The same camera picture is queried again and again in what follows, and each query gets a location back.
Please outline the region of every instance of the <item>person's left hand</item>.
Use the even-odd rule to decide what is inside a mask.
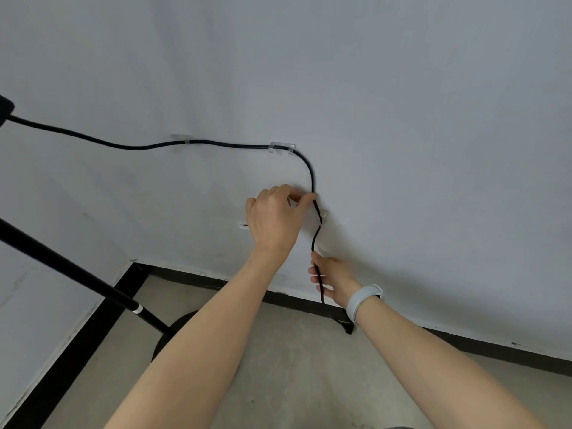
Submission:
[[[297,202],[295,208],[290,206],[290,198]],[[315,198],[315,193],[300,195],[290,185],[282,185],[247,199],[247,223],[256,247],[286,259],[300,233],[304,213]]]

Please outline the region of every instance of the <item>watch band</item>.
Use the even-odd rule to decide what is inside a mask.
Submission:
[[[348,308],[346,309],[346,312],[348,314],[348,317],[354,324],[356,325],[358,324],[358,321],[356,321],[356,312],[358,311],[360,304],[366,298],[373,295],[379,295],[382,301],[384,301],[383,290],[376,284],[364,286],[356,293],[354,293],[352,297],[349,299]]]

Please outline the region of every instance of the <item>power cord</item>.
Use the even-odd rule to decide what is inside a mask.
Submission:
[[[32,121],[22,119],[21,117],[18,117],[18,116],[12,115],[12,114],[9,114],[6,117],[6,120],[9,120],[10,122],[14,122],[14,123],[19,123],[20,125],[29,126],[31,128],[41,129],[44,131],[54,132],[54,133],[58,133],[58,134],[64,134],[67,136],[75,136],[77,138],[81,138],[83,140],[90,141],[92,143],[101,144],[102,146],[113,147],[115,149],[122,149],[122,150],[151,150],[151,149],[158,149],[160,147],[175,146],[177,144],[210,144],[212,146],[229,147],[231,149],[268,149],[269,148],[268,144],[235,144],[235,143],[225,143],[225,142],[221,142],[221,141],[212,141],[212,140],[203,140],[203,139],[173,140],[173,141],[165,141],[163,143],[147,144],[145,146],[127,146],[125,144],[116,144],[116,143],[111,143],[109,141],[100,140],[99,138],[95,138],[93,136],[87,136],[85,134],[82,134],[82,133],[79,133],[76,131],[72,131],[69,129],[58,128],[56,126],[50,126],[50,125],[45,125],[43,123],[32,122]],[[294,153],[294,155],[296,155],[297,157],[302,159],[302,161],[304,161],[304,164],[306,165],[306,167],[308,168],[308,171],[310,172],[311,192],[315,193],[316,192],[316,181],[315,181],[315,176],[314,176],[314,170],[313,170],[312,165],[310,164],[310,161],[308,160],[308,158],[306,158],[302,153],[298,152],[296,149],[292,149],[291,147],[284,146],[282,144],[273,144],[272,147],[274,149],[287,150],[291,153]],[[318,237],[318,233],[320,232],[320,229],[321,229],[322,224],[323,224],[323,217],[321,215],[320,207],[318,206],[318,202],[316,200],[314,200],[313,203],[314,203],[314,208],[316,209],[316,212],[318,213],[318,218],[320,219],[320,225],[318,226],[318,229],[316,230],[316,233],[314,234],[314,238],[312,238],[312,245],[311,245],[312,251],[314,251],[314,244],[316,243],[316,238]],[[322,283],[320,268],[318,268],[317,265],[314,265],[314,266],[316,268],[316,274],[318,275],[318,283],[320,285],[321,303],[325,305],[325,302],[324,302],[324,284]],[[344,327],[344,329],[346,330],[346,332],[348,332],[348,328],[346,328],[347,323],[341,322],[337,319],[334,319],[334,320],[336,322],[338,322],[340,325],[342,325]]]

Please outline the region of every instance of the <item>hand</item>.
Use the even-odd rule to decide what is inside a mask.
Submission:
[[[290,198],[297,202],[295,208],[290,206]],[[304,213],[315,198],[315,193],[300,195],[290,185],[282,185],[247,199],[247,223],[256,248],[286,260],[300,233]]]
[[[322,283],[333,288],[330,289],[324,286],[324,295],[333,298],[336,304],[347,309],[349,299],[363,287],[354,278],[349,264],[337,257],[322,257],[315,251],[312,252],[312,263],[320,268]],[[308,269],[308,273],[312,275],[310,281],[318,283],[316,267],[311,266]],[[320,285],[316,286],[316,290],[320,290]]]

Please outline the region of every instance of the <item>skirting board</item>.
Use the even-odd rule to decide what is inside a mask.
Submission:
[[[134,263],[118,281],[116,288],[133,297],[149,274],[169,281],[214,290],[219,290],[226,284],[224,280]],[[346,313],[339,307],[323,305],[279,292],[267,292],[263,301],[332,318],[343,323],[348,321]],[[103,301],[6,423],[4,429],[40,429],[122,312],[123,309],[116,304],[107,300]],[[572,361],[468,339],[428,328],[426,330],[464,352],[572,376]]]

